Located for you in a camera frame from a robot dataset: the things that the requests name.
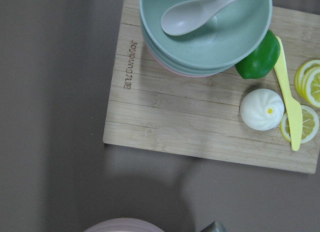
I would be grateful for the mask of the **wooden cutting board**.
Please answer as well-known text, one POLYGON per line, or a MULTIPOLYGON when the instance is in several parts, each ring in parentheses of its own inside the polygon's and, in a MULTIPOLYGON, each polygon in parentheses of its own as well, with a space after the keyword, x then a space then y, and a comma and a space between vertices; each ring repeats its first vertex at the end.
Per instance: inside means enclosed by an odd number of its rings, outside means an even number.
POLYGON ((257 131, 242 121, 241 100, 259 88, 281 91, 274 72, 243 79, 229 68, 192 78, 162 67, 144 42, 139 0, 124 0, 103 142, 314 174, 319 136, 293 151, 279 128, 257 131))

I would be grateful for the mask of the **green bowl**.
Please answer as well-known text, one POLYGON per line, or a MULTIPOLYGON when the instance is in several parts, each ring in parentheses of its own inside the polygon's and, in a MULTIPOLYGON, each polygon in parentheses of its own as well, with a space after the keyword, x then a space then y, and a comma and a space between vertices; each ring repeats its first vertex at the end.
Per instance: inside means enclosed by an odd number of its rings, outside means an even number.
POLYGON ((199 75, 199 76, 215 75, 217 73, 223 72, 232 67, 230 65, 230 66, 224 66, 224 67, 213 68, 213 69, 198 69, 198 68, 191 68, 186 65, 181 65, 178 62, 175 62, 172 59, 170 59, 155 45, 155 43, 150 38, 150 36, 148 35, 143 25, 141 26, 141 33, 145 41, 145 44, 147 44, 150 47, 150 49, 159 57, 159 59, 168 67, 172 67, 181 73, 186 73, 189 75, 199 75))
POLYGON ((164 33, 164 12, 184 1, 189 0, 139 0, 140 17, 158 49, 191 68, 235 65, 261 43, 272 19, 272 0, 237 0, 197 30, 180 36, 164 33))

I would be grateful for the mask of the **pink bowl under stack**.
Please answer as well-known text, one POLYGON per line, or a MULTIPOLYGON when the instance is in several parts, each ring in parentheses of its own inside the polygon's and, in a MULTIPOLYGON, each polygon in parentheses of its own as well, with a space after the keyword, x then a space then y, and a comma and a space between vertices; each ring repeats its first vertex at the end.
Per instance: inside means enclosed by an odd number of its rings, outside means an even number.
POLYGON ((148 49, 148 51, 150 52, 150 54, 153 56, 153 58, 164 68, 166 68, 167 70, 169 70, 170 72, 177 74, 179 76, 183 76, 183 77, 188 77, 188 78, 205 78, 205 77, 209 77, 212 76, 212 74, 209 75, 191 75, 191 74, 187 74, 187 73, 183 73, 180 72, 170 66, 167 66, 165 63, 163 63, 160 58, 150 49, 150 47, 146 44, 145 45, 148 49))

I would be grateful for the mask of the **pink spoon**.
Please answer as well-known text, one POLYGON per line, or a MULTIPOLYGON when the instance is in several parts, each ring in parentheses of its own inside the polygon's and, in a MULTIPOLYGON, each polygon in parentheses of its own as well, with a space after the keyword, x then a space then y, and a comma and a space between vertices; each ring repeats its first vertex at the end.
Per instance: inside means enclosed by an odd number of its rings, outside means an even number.
POLYGON ((168 8, 161 28, 170 36, 182 36, 203 26, 223 8, 237 0, 187 0, 168 8))

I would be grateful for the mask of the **white steamed bun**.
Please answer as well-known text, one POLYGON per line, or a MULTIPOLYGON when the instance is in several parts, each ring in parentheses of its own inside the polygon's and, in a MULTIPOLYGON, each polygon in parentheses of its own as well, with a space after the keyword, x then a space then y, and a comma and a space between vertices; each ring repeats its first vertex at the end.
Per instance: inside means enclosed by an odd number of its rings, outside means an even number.
POLYGON ((281 121, 285 111, 281 97, 266 88, 256 89, 247 94, 240 105, 240 116, 250 128, 268 131, 281 121))

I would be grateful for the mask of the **green bell pepper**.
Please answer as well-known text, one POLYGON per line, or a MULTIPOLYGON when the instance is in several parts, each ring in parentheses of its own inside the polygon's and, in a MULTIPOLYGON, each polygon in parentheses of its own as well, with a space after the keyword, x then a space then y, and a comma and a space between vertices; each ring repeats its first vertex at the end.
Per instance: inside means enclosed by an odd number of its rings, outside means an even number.
POLYGON ((271 30, 268 30, 259 46, 235 65, 243 79, 260 79, 266 76, 276 64, 280 55, 280 44, 271 30))

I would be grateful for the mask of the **yellow plastic knife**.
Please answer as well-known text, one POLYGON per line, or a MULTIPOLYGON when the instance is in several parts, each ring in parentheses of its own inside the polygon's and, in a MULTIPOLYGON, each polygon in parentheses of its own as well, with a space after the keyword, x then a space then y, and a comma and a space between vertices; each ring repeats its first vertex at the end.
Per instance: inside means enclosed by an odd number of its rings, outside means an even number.
POLYGON ((289 132, 291 138, 291 148, 293 151, 298 151, 301 145, 301 137, 303 130, 303 115, 302 115, 302 107, 301 104, 294 99, 291 93, 290 82, 288 77, 288 70, 286 64, 286 58, 284 53, 284 48, 281 39, 276 35, 280 47, 279 57, 277 62, 275 63, 273 69, 276 74, 287 117, 288 117, 288 125, 289 132))

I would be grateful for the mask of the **grey metal object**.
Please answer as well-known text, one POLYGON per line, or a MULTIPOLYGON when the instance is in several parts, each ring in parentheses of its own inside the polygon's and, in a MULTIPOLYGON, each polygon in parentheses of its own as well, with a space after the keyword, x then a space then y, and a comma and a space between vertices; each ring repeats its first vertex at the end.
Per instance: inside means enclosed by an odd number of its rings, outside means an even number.
POLYGON ((220 221, 214 221, 200 232, 227 232, 225 226, 220 221))

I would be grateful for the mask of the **lemon slice at edge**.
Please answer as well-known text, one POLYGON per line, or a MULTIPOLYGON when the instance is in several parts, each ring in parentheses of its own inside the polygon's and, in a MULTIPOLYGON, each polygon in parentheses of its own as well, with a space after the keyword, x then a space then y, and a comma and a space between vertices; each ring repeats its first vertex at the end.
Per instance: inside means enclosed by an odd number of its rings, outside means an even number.
POLYGON ((320 107, 320 60, 303 64, 295 73, 294 87, 297 93, 314 107, 320 107))

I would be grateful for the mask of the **lemon slice under knife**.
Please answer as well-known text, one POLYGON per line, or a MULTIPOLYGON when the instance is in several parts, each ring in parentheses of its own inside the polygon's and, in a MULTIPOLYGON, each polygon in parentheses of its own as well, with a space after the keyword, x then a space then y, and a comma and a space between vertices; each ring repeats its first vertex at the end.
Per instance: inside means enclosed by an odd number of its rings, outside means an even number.
MULTIPOLYGON (((301 144, 305 144, 311 141, 319 130, 319 117, 315 110, 306 105, 301 105, 302 108, 302 133, 301 133, 301 144)), ((290 128, 288 115, 285 112, 279 124, 280 131, 283 137, 291 142, 290 128)))

